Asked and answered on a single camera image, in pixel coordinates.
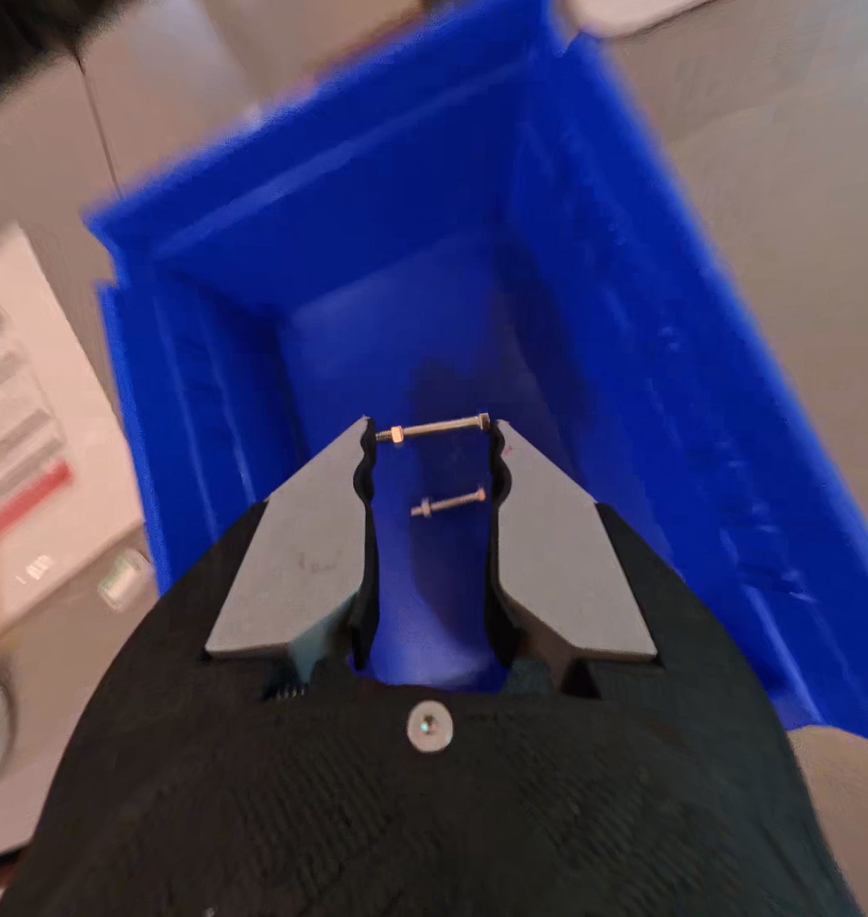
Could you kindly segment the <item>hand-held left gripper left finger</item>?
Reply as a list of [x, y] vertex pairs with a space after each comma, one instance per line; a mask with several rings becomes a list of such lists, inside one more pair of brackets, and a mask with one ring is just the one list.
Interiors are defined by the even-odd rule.
[[361, 416], [271, 493], [205, 644], [211, 658], [279, 656], [313, 671], [343, 653], [366, 668], [380, 622], [376, 453]]

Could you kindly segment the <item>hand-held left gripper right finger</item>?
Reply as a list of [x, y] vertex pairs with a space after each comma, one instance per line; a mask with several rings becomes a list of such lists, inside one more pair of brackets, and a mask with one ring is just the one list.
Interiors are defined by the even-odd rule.
[[596, 500], [506, 420], [492, 423], [489, 468], [485, 627], [499, 663], [657, 662]]

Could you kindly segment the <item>steel bolt with nut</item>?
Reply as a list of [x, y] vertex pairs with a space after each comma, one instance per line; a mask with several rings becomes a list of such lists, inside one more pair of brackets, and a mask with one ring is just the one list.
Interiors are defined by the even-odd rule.
[[418, 505], [410, 510], [411, 518], [429, 519], [431, 516], [441, 512], [447, 512], [454, 509], [485, 502], [487, 493], [484, 487], [479, 487], [475, 491], [466, 492], [460, 495], [451, 496], [442, 499], [423, 498]]
[[412, 426], [392, 426], [382, 429], [375, 434], [378, 444], [403, 445], [410, 439], [431, 437], [441, 434], [461, 432], [464, 430], [478, 430], [486, 432], [490, 429], [491, 420], [488, 414], [480, 413], [444, 421], [428, 422]]

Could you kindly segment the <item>blue plastic bin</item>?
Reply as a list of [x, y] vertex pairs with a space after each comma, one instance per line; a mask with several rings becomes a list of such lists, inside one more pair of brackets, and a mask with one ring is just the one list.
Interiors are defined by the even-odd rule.
[[486, 412], [868, 739], [868, 527], [598, 42], [435, 17], [86, 218], [161, 593], [361, 416]]

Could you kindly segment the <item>white printed card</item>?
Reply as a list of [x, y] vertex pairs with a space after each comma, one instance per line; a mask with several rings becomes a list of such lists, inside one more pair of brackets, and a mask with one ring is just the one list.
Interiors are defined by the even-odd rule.
[[142, 525], [112, 404], [16, 223], [0, 233], [0, 633]]

